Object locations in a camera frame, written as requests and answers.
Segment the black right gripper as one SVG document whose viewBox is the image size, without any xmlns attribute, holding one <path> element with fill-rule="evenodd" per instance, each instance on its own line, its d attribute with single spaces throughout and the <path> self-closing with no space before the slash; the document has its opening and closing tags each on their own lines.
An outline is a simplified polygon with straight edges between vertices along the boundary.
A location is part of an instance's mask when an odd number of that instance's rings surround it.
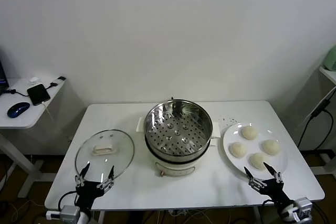
<svg viewBox="0 0 336 224">
<path fill-rule="evenodd" d="M 266 162 L 263 162 L 263 164 L 274 178 L 262 181 L 255 178 L 251 172 L 244 167 L 245 173 L 248 177 L 249 186 L 254 190 L 259 190 L 260 194 L 269 196 L 276 208 L 285 208 L 291 205 L 292 200 L 289 199 L 283 191 L 284 185 L 281 172 L 275 171 L 275 169 Z"/>
</svg>

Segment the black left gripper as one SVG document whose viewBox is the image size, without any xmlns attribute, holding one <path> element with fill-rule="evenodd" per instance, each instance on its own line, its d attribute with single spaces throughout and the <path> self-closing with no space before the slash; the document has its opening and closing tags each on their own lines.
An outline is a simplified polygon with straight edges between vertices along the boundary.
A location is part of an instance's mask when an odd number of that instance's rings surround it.
<svg viewBox="0 0 336 224">
<path fill-rule="evenodd" d="M 104 190 L 110 190 L 114 185 L 114 165 L 105 180 L 101 183 L 85 181 L 85 175 L 90 167 L 90 163 L 81 170 L 79 174 L 75 176 L 76 193 L 78 198 L 75 202 L 75 206 L 80 209 L 91 209 L 96 198 L 104 195 Z"/>
</svg>

